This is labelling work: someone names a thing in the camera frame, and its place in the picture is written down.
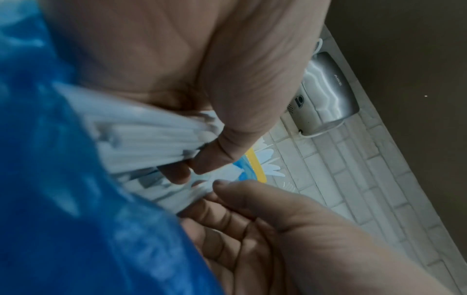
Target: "brown wall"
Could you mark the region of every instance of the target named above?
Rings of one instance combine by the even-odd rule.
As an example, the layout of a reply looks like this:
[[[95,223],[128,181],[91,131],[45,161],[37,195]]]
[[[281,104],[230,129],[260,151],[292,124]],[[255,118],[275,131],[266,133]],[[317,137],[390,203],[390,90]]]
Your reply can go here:
[[[326,24],[467,257],[467,1],[333,0]]]

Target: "silver appliance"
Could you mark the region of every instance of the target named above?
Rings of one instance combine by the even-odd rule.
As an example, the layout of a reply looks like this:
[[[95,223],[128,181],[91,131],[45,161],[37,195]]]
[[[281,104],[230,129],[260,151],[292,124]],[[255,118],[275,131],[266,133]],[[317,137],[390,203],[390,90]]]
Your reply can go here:
[[[342,70],[327,52],[313,56],[300,88],[287,107],[304,137],[313,137],[339,126],[360,111]]]

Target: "hand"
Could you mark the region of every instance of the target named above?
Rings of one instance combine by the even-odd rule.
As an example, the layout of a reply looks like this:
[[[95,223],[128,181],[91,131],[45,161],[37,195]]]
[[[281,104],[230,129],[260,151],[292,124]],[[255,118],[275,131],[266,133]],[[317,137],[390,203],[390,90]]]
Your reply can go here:
[[[450,294],[309,198],[255,181],[214,191],[181,213],[182,226],[226,294]]]
[[[214,108],[220,137],[191,162],[238,160],[298,89],[330,0],[39,0],[79,82],[166,109]],[[185,162],[162,167],[188,181]]]

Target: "blue plastic bag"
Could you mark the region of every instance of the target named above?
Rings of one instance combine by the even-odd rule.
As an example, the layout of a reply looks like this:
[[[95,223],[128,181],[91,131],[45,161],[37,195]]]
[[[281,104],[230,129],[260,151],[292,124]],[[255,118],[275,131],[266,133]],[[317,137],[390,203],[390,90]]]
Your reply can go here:
[[[33,1],[0,1],[0,294],[222,294],[175,216],[127,194],[52,81]]]

